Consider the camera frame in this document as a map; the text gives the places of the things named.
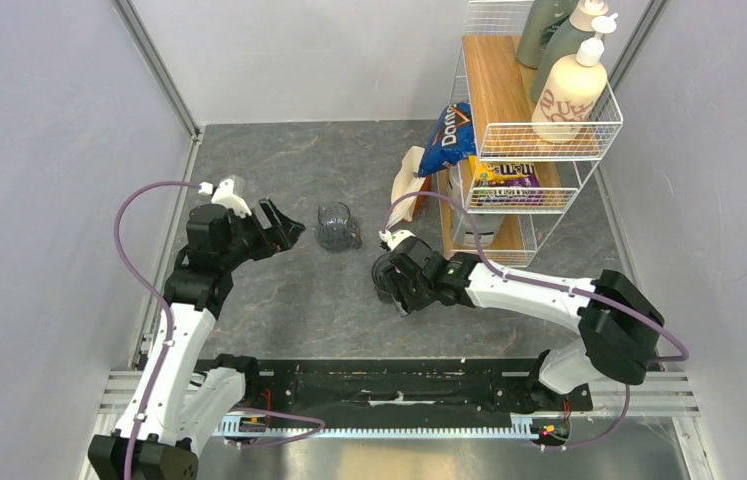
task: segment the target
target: reflective floor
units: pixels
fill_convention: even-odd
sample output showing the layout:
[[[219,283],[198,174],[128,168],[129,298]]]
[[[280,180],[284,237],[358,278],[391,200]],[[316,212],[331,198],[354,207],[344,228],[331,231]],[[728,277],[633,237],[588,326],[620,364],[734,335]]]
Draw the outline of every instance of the reflective floor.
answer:
[[[202,358],[218,353],[260,358],[534,357],[570,342],[571,332],[501,310],[436,305],[400,317],[381,303],[370,267],[381,254],[375,231],[390,200],[393,177],[412,145],[426,143],[432,122],[341,122],[209,126],[192,178],[217,183],[244,177],[248,200],[270,197],[309,227],[323,202],[346,203],[363,245],[331,254],[313,230],[290,252],[248,263],[229,295]],[[184,214],[204,202],[191,193]],[[176,249],[185,243],[184,219]],[[535,217],[540,238],[548,218]],[[428,202],[407,226],[441,247],[438,206]],[[529,270],[558,276],[620,269],[602,199],[592,181],[577,198]],[[608,422],[575,420],[573,439]],[[629,420],[609,442],[564,454],[498,440],[307,440],[237,452],[212,444],[200,462],[202,480],[356,479],[681,479],[684,464],[669,420]]]

